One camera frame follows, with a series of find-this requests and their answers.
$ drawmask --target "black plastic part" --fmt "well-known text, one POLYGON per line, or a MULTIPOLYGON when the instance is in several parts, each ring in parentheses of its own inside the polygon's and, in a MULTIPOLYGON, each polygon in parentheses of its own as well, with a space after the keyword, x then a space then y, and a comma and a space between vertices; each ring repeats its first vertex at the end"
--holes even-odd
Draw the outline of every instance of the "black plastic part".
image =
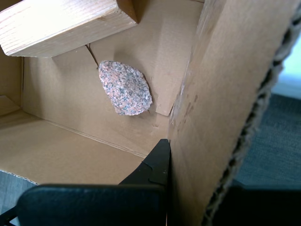
POLYGON ((170 144, 161 139, 139 167, 120 184, 159 184, 167 186, 170 144))
POLYGON ((300 226, 301 187, 244 186, 234 182, 213 226, 300 226))
POLYGON ((11 208, 0 215, 0 226, 15 226, 10 223, 11 220, 17 217, 16 207, 11 208))
POLYGON ((20 225, 164 226, 169 159, 169 142, 162 139, 117 186, 33 187, 23 193, 15 207, 20 225))

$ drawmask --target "floor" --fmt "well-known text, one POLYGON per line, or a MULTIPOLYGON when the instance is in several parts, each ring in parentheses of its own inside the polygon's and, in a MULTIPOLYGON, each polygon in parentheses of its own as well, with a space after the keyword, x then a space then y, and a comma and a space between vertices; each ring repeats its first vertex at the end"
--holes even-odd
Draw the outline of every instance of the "floor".
POLYGON ((13 175, 0 172, 0 213, 14 207, 19 196, 34 184, 13 175))
POLYGON ((237 175, 245 185, 301 185, 301 100, 273 95, 237 175))

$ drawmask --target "cardboard box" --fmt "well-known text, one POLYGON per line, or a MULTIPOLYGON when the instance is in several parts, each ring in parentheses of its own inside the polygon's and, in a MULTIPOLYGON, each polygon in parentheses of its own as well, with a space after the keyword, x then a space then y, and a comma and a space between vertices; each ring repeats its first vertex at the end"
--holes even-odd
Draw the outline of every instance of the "cardboard box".
POLYGON ((300 1, 133 2, 140 23, 90 50, 98 63, 121 61, 145 74, 150 112, 114 112, 86 47, 54 58, 1 53, 0 169, 36 183, 118 184, 167 137, 168 219, 205 224, 247 150, 290 34, 300 29, 300 1))

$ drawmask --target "wood grain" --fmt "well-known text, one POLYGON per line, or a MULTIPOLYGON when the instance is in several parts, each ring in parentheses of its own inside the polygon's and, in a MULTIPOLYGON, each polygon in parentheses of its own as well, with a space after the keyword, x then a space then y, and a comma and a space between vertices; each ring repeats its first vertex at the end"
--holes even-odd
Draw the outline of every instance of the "wood grain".
POLYGON ((0 13, 8 56, 54 57, 137 25, 131 0, 24 0, 0 13))

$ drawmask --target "pink granite stone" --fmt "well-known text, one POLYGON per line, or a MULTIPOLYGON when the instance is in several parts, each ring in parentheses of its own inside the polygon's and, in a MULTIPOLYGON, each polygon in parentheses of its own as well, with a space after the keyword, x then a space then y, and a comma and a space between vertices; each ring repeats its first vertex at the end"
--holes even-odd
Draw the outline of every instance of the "pink granite stone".
POLYGON ((140 71, 114 61, 102 61, 98 70, 103 88, 118 114, 137 115, 149 109, 151 94, 140 71))

